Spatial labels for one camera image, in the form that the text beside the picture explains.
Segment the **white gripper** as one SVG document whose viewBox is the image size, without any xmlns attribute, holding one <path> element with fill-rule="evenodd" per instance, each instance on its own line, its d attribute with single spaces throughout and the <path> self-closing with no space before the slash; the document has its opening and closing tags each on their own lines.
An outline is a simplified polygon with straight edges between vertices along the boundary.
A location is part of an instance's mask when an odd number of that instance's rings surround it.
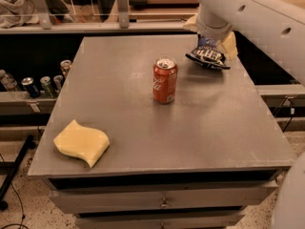
<svg viewBox="0 0 305 229">
<path fill-rule="evenodd" d="M 217 15 L 213 14 L 205 6 L 199 5 L 198 14 L 189 18 L 183 29 L 198 32 L 206 38 L 221 40 L 219 49 L 228 60 L 235 60 L 237 47 L 232 25 Z"/>
</svg>

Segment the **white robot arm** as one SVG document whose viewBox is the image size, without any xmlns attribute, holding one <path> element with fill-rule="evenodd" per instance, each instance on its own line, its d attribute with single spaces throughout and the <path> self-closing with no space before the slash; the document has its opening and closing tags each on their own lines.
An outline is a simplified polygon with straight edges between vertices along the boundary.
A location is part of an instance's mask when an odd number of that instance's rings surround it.
<svg viewBox="0 0 305 229">
<path fill-rule="evenodd" d="M 224 38 L 240 31 L 274 62 L 305 85 L 305 11 L 282 0 L 197 0 L 198 32 Z M 281 185 L 271 229 L 305 229 L 305 152 Z"/>
</svg>

